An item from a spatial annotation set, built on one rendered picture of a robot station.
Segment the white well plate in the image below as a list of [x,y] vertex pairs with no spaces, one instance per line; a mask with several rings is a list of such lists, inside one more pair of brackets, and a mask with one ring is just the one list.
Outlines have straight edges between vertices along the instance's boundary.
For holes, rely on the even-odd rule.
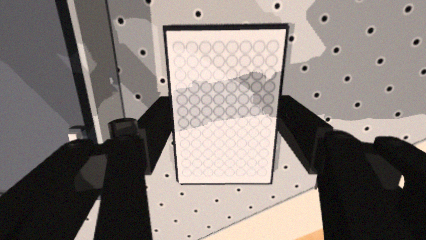
[[272,185],[289,26],[163,25],[176,181]]

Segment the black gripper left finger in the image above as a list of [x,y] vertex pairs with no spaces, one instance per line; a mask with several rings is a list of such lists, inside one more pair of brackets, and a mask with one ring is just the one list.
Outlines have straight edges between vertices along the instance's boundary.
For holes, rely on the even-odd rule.
[[74,240],[101,192],[93,240],[153,240],[143,174],[172,132],[169,96],[108,128],[104,143],[65,143],[0,196],[0,240]]

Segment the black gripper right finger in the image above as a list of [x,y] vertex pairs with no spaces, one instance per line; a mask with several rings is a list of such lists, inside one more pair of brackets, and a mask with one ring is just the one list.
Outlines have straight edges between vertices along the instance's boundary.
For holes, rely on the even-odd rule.
[[393,136],[362,142],[290,95],[278,132],[317,175],[324,240],[426,240],[426,152]]

